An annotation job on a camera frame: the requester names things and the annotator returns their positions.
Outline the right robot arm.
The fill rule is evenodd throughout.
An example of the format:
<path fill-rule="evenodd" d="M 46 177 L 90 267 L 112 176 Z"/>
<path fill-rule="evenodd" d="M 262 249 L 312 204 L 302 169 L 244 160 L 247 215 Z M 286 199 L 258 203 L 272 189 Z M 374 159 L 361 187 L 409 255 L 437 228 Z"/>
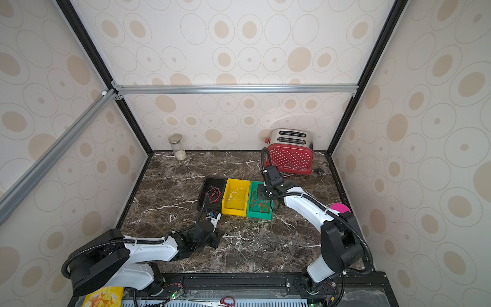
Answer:
<path fill-rule="evenodd" d="M 264 184 L 259 187 L 259 198 L 284 203 L 320 234 L 321 256 L 306 267 L 305 287 L 313 289 L 343 272 L 368 275 L 374 271 L 373 254 L 348 208 L 325 206 L 297 184 L 286 181 L 276 166 L 264 166 L 261 173 Z"/>

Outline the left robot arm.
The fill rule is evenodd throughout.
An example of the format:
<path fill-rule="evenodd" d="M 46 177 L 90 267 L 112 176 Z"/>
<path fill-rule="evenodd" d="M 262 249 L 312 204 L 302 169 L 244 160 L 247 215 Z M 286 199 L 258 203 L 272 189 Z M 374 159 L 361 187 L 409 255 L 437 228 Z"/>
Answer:
<path fill-rule="evenodd" d="M 183 230 L 150 239 L 125 236 L 113 228 L 73 251 L 61 266 L 61 274 L 72 282 L 76 296 L 103 287 L 159 294 L 164 279 L 157 262 L 180 261 L 206 246 L 217 248 L 219 220 L 219 216 L 206 217 Z"/>

